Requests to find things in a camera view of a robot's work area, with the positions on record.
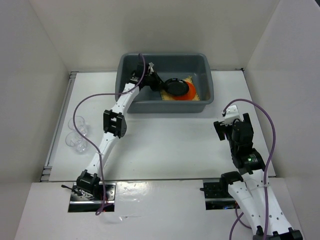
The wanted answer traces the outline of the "orange round plate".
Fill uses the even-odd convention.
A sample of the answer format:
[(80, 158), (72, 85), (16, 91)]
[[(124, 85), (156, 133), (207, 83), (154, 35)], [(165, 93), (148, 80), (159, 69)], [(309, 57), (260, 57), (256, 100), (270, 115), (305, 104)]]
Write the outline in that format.
[(186, 83), (189, 87), (188, 92), (182, 96), (173, 96), (172, 98), (176, 101), (197, 101), (198, 97), (195, 86), (190, 82)]

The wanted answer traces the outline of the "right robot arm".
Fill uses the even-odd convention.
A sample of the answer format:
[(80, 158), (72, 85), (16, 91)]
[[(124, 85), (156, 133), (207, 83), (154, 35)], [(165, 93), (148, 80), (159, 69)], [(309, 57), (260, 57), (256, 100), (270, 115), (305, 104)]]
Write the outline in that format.
[(236, 105), (223, 113), (223, 121), (215, 121), (220, 140), (229, 142), (232, 162), (237, 171), (223, 173), (219, 191), (232, 196), (247, 218), (255, 240), (301, 240), (282, 211), (270, 181), (264, 174), (266, 165), (253, 147), (254, 131), (247, 113), (240, 114)]

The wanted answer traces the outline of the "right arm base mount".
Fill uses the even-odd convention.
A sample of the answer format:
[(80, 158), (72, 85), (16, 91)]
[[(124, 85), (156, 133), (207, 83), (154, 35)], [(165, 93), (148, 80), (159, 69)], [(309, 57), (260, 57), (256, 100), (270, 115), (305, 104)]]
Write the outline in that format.
[(200, 191), (204, 195), (205, 209), (209, 210), (230, 210), (236, 208), (236, 201), (221, 187), (218, 178), (203, 179), (203, 186)]

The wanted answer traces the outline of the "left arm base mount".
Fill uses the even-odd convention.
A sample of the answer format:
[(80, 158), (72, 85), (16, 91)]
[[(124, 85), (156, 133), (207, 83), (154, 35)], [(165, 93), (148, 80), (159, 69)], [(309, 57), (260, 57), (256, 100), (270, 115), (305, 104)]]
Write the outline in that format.
[(70, 190), (70, 199), (68, 205), (69, 213), (93, 213), (99, 210), (103, 203), (104, 208), (102, 212), (113, 212), (115, 210), (115, 183), (106, 184), (105, 201), (103, 197), (104, 192), (102, 184), (99, 185), (97, 194), (95, 196), (77, 188), (75, 183), (73, 183), (72, 186), (62, 184), (61, 187)]

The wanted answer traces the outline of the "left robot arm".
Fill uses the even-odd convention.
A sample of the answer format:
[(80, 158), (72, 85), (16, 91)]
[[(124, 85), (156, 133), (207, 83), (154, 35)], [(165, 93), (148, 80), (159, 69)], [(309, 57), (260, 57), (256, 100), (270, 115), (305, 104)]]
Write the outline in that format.
[(110, 110), (103, 113), (103, 135), (91, 162), (76, 180), (76, 187), (88, 200), (103, 199), (107, 196), (106, 188), (100, 186), (103, 182), (103, 168), (118, 140), (126, 134), (127, 123), (125, 115), (134, 98), (144, 86), (158, 84), (160, 78), (154, 70), (152, 62), (140, 62), (135, 73), (124, 85), (124, 90), (118, 93), (118, 100)]

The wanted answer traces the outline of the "black round plate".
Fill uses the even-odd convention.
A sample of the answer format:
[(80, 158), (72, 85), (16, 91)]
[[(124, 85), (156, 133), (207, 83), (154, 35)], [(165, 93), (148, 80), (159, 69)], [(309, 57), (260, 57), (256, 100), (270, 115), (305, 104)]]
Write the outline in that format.
[(164, 90), (172, 96), (180, 97), (188, 93), (189, 85), (184, 80), (170, 78), (164, 82)]

